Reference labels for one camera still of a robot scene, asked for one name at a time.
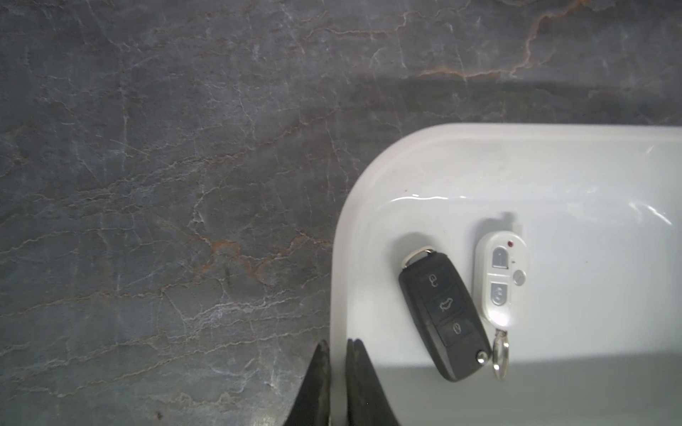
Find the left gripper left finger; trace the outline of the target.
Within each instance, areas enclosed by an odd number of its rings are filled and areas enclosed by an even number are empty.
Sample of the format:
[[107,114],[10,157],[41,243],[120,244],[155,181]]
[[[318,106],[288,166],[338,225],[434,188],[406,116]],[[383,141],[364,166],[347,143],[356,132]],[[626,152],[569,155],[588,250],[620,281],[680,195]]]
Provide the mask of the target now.
[[330,421],[330,347],[317,344],[284,426],[327,426]]

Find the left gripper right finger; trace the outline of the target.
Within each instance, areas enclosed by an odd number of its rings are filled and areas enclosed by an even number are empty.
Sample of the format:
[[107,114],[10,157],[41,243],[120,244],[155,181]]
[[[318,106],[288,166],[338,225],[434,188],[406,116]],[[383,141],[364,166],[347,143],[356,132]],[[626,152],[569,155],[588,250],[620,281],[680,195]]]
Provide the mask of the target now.
[[346,345],[346,396],[349,425],[399,425],[360,339]]

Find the black flip key with buttons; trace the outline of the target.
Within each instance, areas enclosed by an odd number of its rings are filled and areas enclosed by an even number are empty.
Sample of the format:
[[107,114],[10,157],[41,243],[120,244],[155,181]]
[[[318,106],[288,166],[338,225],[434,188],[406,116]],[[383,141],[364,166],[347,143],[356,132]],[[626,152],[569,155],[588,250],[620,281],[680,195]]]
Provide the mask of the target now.
[[472,296],[444,253],[426,246],[402,262],[399,284],[435,367],[449,382],[479,371],[492,349]]

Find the white car key fob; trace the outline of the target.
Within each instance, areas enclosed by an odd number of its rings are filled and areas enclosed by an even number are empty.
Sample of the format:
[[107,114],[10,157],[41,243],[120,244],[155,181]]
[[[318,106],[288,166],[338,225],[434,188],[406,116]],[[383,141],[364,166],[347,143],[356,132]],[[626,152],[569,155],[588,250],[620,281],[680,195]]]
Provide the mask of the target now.
[[490,359],[499,381],[508,373],[508,334],[520,316],[518,289],[527,282],[529,265],[527,243],[514,231],[485,234],[475,248],[473,298],[481,318],[495,330]]

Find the white storage box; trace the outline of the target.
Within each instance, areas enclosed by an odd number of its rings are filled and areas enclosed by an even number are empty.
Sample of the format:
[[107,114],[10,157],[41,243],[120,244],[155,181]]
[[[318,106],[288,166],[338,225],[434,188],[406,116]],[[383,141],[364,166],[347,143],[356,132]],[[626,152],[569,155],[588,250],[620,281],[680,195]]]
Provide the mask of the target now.
[[[458,383],[399,284],[448,256],[490,359]],[[333,243],[331,421],[350,422],[348,340],[402,425],[681,422],[681,130],[445,124],[369,165]]]

